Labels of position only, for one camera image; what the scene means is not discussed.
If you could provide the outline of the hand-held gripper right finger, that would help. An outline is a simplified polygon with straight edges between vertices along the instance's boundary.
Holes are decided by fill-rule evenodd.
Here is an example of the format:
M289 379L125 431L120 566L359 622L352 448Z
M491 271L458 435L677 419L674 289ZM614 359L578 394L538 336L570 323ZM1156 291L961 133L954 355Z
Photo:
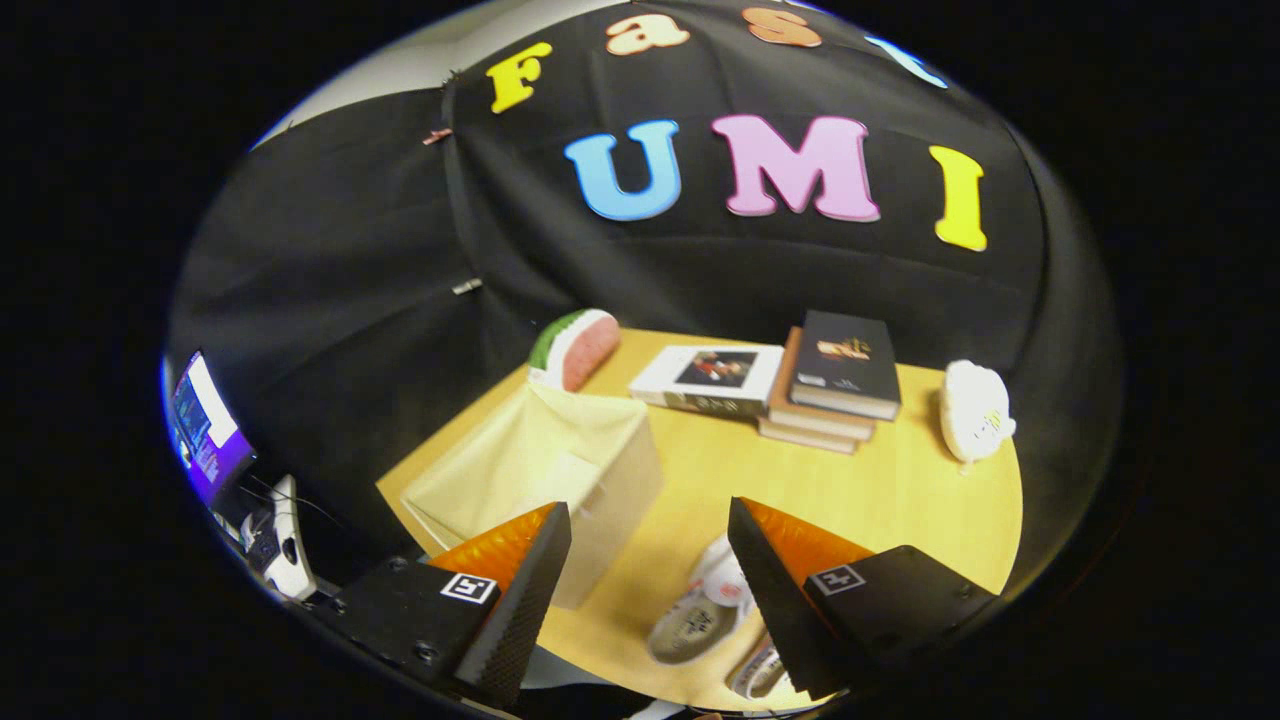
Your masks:
M997 594L923 550L874 552L746 497L728 538L794 687L820 700L933 665Z

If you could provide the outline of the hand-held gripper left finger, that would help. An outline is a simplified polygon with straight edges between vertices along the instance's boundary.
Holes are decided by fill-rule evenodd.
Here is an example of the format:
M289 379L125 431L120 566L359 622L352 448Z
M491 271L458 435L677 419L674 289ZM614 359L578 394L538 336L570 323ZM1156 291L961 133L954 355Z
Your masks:
M428 562L389 557L325 603L325 626L416 687L507 708L571 542L568 505L544 503Z

